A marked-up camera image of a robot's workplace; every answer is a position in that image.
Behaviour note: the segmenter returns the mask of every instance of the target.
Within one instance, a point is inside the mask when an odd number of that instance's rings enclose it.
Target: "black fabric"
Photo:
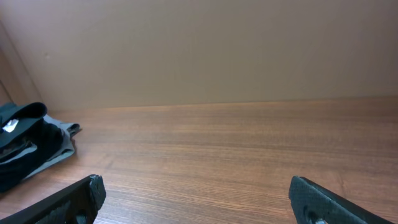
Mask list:
[[[24,149],[32,146],[32,142],[26,138],[22,138],[21,140],[16,141],[16,143],[10,144],[10,146],[0,154],[0,163],[12,159],[20,154]]]
[[[61,146],[63,141],[61,130],[53,124],[43,120],[47,109],[42,103],[16,106],[7,104],[0,107],[0,116],[10,119],[18,119],[19,122],[13,130],[0,134],[0,151],[5,150],[22,138],[37,146],[31,153],[18,159],[0,164],[0,192],[4,192],[17,185],[24,177],[41,166]]]
[[[4,105],[1,109],[1,126],[3,127],[9,120],[18,118],[18,128],[9,133],[3,131],[0,134],[0,151],[8,146],[12,141],[24,135],[33,125],[43,119],[47,114],[47,108],[43,103],[31,103],[29,105],[12,106],[11,103]]]

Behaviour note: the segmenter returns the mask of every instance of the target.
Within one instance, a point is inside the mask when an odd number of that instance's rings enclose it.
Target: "beige wall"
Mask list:
[[[23,61],[12,44],[4,26],[0,22],[0,82],[2,94],[6,93],[12,101],[19,105],[42,101]]]
[[[0,0],[51,109],[398,94],[397,0]]]

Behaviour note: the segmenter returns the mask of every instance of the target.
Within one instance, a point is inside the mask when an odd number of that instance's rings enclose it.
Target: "gray fabric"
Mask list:
[[[10,158],[10,159],[7,160],[7,161],[0,162],[0,165],[9,163],[9,162],[11,162],[11,161],[13,161],[13,160],[15,160],[15,159],[19,159],[19,158],[21,158],[22,156],[24,156],[24,155],[26,155],[26,154],[28,154],[28,153],[31,153],[31,152],[36,151],[36,149],[37,149],[37,146],[36,146],[35,144],[31,143],[31,144],[29,145],[29,147],[25,148],[23,151],[21,151],[20,153],[18,153],[18,155],[16,155],[16,156]]]
[[[51,118],[49,115],[44,116],[44,121],[50,124],[56,125],[62,131],[62,144],[61,148],[46,162],[44,162],[39,168],[31,172],[26,178],[29,178],[44,169],[70,157],[75,153],[75,148],[73,147],[71,136],[75,135],[80,130],[80,125],[75,123],[63,123],[57,119]]]

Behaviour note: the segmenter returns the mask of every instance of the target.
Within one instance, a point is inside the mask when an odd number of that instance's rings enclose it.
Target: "wood grain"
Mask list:
[[[398,222],[398,97],[54,111],[78,152],[4,194],[0,217],[88,174],[96,223],[295,223],[305,176]]]

